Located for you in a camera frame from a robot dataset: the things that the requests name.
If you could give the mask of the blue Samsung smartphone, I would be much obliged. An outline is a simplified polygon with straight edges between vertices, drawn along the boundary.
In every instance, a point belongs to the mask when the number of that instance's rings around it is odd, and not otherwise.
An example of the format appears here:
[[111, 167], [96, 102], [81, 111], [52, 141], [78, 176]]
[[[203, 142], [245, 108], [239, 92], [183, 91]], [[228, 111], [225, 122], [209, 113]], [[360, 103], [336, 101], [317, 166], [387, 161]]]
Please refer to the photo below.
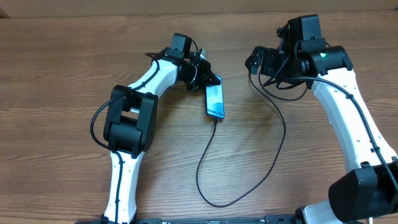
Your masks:
[[206, 114], [224, 119], [223, 82], [220, 76], [216, 75], [216, 78], [220, 81], [219, 85], [208, 85], [205, 88]]

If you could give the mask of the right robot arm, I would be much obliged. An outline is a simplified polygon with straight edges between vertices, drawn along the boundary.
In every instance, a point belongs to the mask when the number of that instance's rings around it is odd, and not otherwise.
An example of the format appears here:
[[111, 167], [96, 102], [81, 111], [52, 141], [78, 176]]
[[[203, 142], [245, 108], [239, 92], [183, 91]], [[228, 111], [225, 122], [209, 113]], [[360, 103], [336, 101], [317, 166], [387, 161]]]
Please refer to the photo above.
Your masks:
[[326, 200], [292, 215], [268, 215], [267, 223], [360, 223], [397, 212], [397, 153], [378, 130], [360, 94], [353, 63], [342, 46], [330, 46], [316, 14], [278, 28], [277, 48], [257, 46], [248, 72], [281, 89], [305, 85], [322, 104], [341, 146], [346, 174]]

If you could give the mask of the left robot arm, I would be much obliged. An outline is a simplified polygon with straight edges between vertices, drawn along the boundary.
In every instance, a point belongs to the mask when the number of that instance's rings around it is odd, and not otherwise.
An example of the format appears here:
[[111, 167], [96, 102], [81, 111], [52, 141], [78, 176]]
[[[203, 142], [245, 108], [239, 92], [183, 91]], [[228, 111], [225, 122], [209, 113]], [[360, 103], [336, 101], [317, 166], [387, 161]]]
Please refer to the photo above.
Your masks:
[[211, 70], [204, 49], [191, 51], [195, 41], [175, 33], [170, 47], [150, 54], [150, 69], [136, 82], [116, 85], [107, 108], [103, 137], [111, 152], [112, 176], [108, 205], [99, 223], [133, 223], [136, 189], [144, 154], [154, 139], [159, 98], [176, 82], [188, 91], [205, 92], [205, 112], [224, 119], [221, 77]]

